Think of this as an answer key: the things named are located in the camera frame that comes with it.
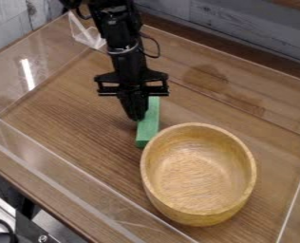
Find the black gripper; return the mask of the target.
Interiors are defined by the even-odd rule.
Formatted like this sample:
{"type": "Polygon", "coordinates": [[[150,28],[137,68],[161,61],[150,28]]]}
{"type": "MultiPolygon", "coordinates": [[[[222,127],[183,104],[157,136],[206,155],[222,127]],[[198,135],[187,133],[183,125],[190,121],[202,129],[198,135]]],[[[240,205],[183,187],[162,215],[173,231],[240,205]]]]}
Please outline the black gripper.
{"type": "Polygon", "coordinates": [[[149,68],[142,47],[107,48],[113,60],[113,72],[97,75],[101,96],[117,96],[130,119],[141,121],[147,111],[147,96],[167,96],[167,74],[149,68]],[[123,91],[137,91],[130,96],[123,91]]]}

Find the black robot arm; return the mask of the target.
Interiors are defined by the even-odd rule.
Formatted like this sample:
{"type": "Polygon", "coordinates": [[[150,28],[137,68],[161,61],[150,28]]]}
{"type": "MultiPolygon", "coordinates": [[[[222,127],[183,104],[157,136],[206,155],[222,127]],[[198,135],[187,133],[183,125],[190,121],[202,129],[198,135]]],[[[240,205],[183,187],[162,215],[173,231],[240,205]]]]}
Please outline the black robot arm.
{"type": "Polygon", "coordinates": [[[97,75],[101,96],[119,99],[127,117],[138,122],[145,118],[151,96],[167,96],[167,74],[147,66],[143,49],[142,20],[134,0],[59,0],[85,20],[93,19],[101,37],[107,42],[113,72],[97,75]]]}

